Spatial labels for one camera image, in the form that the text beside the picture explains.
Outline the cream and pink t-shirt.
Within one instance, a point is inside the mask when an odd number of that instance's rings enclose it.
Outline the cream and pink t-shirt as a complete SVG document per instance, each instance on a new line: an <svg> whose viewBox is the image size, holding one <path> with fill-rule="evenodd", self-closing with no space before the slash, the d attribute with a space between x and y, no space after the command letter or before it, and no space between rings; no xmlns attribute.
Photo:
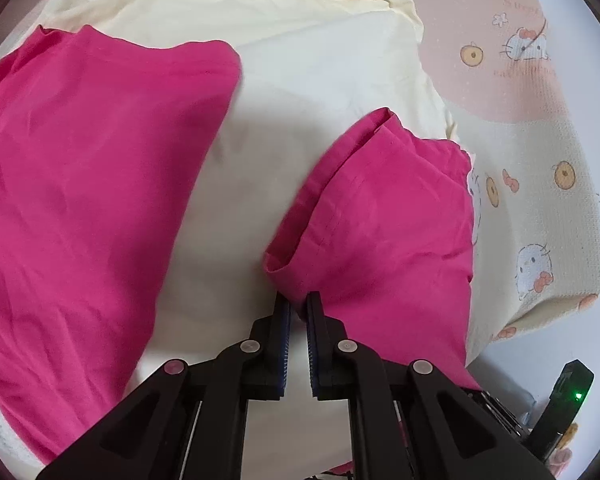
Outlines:
<svg viewBox="0 0 600 480"><path fill-rule="evenodd" d="M276 294L463 385L469 156L413 0L65 0L0 59L0 452L40 469Z"/></svg>

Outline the black device with green light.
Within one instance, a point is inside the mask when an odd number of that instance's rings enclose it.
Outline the black device with green light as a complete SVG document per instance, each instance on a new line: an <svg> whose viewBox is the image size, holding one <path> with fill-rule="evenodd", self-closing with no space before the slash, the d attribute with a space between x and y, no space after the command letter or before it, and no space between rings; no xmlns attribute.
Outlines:
<svg viewBox="0 0 600 480"><path fill-rule="evenodd" d="M581 361L567 363L560 373L548 403L524 446L541 462L546 462L566 434L594 382L594 373Z"/></svg>

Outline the Hello Kitty patterned blanket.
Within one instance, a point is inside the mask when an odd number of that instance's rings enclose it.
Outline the Hello Kitty patterned blanket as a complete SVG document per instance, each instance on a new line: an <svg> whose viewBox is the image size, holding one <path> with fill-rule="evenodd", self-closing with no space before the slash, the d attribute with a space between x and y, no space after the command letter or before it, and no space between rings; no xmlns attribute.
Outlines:
<svg viewBox="0 0 600 480"><path fill-rule="evenodd" d="M589 307L600 294L598 201L539 0L373 2L416 27L414 46L392 52L400 94L384 105L474 159L466 360Z"/></svg>

